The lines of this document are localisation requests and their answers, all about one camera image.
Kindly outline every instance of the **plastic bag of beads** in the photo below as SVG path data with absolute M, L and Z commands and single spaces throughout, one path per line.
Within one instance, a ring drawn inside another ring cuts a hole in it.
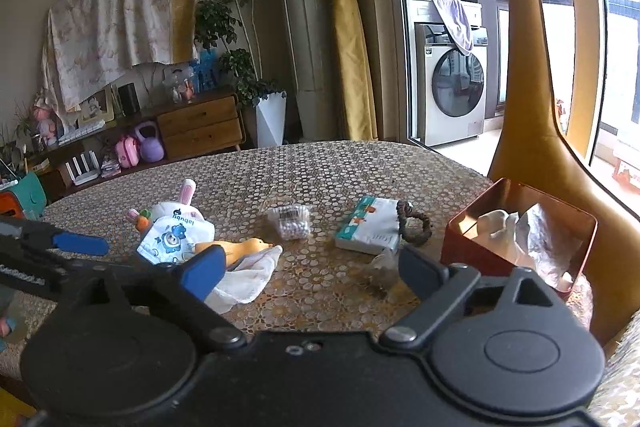
M 288 204 L 268 208 L 267 219 L 284 240 L 304 239 L 311 235 L 309 207 L 304 204 Z

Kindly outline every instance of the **drawer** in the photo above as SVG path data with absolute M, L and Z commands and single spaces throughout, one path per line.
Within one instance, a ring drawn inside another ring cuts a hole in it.
M 199 156 L 242 143 L 240 120 L 227 120 L 164 138 L 164 148 L 170 160 Z
M 169 136 L 183 135 L 185 131 L 237 118 L 236 99 L 228 96 L 161 114 L 158 116 L 158 125 L 162 137 L 166 139 Z

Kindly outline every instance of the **tiled floor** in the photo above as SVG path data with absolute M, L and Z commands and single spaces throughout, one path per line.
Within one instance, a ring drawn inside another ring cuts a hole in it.
M 432 149 L 486 176 L 489 174 L 489 167 L 491 166 L 491 160 L 494 159 L 495 148 L 498 147 L 499 139 L 500 129 L 496 129 L 487 131 L 475 138 L 436 145 Z
M 488 131 L 476 138 L 438 145 L 432 149 L 486 176 L 489 173 L 499 139 L 500 130 L 498 129 Z M 620 185 L 611 177 L 613 165 L 596 156 L 591 163 L 591 172 L 613 195 L 640 214 L 640 194 L 625 185 Z

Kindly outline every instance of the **metal screw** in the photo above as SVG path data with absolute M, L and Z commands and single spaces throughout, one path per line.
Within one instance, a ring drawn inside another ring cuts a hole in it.
M 414 330 L 406 326 L 391 326 L 385 331 L 385 335 L 389 340 L 397 343 L 412 342 L 418 336 Z
M 287 346 L 285 351 L 294 357 L 299 357 L 305 352 L 305 349 L 302 346 Z
M 234 344 L 242 338 L 242 333 L 236 328 L 214 328 L 209 331 L 209 338 L 219 344 Z
M 320 351 L 322 349 L 322 344 L 317 342 L 308 342 L 303 344 L 307 351 Z

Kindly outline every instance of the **yellow giraffe sculpture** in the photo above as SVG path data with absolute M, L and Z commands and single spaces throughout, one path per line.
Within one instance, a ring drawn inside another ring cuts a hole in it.
M 555 110 L 542 0 L 509 0 L 504 126 L 489 177 L 531 185 L 596 217 L 585 274 L 594 294 L 591 332 L 604 345 L 640 308 L 640 223 L 566 142 Z

